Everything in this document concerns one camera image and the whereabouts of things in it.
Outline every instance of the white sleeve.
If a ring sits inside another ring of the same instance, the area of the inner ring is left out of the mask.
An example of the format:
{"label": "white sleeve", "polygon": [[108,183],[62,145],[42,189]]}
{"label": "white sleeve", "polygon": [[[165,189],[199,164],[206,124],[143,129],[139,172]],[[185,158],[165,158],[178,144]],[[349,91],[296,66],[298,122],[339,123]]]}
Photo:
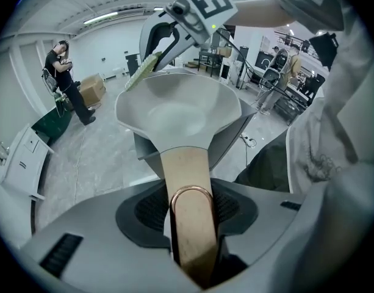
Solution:
{"label": "white sleeve", "polygon": [[342,31],[343,15],[339,0],[278,0],[296,21],[316,34],[319,30]]}

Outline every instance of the ceiling light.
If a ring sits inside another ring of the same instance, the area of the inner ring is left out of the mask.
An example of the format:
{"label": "ceiling light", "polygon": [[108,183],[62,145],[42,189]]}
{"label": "ceiling light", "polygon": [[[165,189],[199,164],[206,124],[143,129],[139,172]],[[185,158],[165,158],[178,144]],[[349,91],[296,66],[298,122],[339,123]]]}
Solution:
{"label": "ceiling light", "polygon": [[97,22],[97,21],[103,20],[105,18],[113,17],[115,15],[118,15],[118,12],[112,12],[112,13],[104,14],[104,15],[101,15],[101,16],[97,16],[95,18],[92,18],[91,20],[85,21],[84,24],[86,25],[86,24],[90,24],[90,23],[93,23],[93,22]]}

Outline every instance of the wooden handle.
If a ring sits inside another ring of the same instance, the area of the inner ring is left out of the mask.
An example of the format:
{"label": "wooden handle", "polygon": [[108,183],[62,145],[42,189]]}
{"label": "wooden handle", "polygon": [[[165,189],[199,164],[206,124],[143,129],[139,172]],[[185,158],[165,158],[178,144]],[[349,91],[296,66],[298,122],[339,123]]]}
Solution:
{"label": "wooden handle", "polygon": [[[212,196],[207,150],[175,148],[163,152],[161,161],[169,199],[185,186],[200,186]],[[184,192],[177,199],[174,217],[180,266],[206,288],[217,255],[216,227],[209,200],[199,191]]]}

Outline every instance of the black cover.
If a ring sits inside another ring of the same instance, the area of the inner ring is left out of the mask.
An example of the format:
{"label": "black cover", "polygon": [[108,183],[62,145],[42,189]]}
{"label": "black cover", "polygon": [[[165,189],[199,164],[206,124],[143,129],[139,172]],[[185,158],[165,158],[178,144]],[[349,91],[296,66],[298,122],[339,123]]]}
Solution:
{"label": "black cover", "polygon": [[[218,223],[218,238],[244,233],[256,220],[255,202],[244,195],[211,183]],[[165,181],[135,195],[119,206],[116,221],[120,231],[140,247],[168,248],[164,221],[168,211]]]}

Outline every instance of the man in black shirt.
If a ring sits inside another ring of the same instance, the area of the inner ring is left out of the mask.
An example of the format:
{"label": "man in black shirt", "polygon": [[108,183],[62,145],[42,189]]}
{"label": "man in black shirt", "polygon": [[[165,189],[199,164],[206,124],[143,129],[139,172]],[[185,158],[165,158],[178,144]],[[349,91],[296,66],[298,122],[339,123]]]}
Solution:
{"label": "man in black shirt", "polygon": [[84,125],[87,125],[96,120],[96,117],[92,116],[93,113],[95,113],[95,110],[88,110],[86,108],[84,99],[70,76],[69,70],[73,67],[73,64],[60,63],[61,60],[67,59],[68,55],[69,43],[62,40],[47,54],[45,67],[48,69],[50,74],[55,77],[59,90],[66,93],[66,96],[71,101],[80,121]]}

